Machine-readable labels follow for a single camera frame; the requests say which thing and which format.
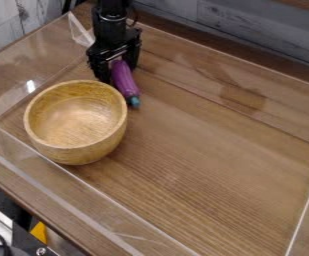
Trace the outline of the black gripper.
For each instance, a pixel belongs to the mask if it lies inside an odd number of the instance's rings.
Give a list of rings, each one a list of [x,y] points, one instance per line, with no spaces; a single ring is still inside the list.
[[[109,83],[111,81],[107,62],[116,57],[121,57],[131,70],[136,68],[141,46],[140,34],[140,28],[127,29],[124,37],[117,43],[96,40],[87,49],[89,68],[100,82]]]

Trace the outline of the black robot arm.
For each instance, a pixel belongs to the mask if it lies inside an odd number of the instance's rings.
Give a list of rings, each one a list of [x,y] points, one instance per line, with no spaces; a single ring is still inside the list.
[[[133,0],[97,0],[91,9],[95,41],[85,51],[87,63],[95,77],[109,82],[109,62],[120,57],[129,70],[136,67],[141,29],[135,27],[137,13]]]

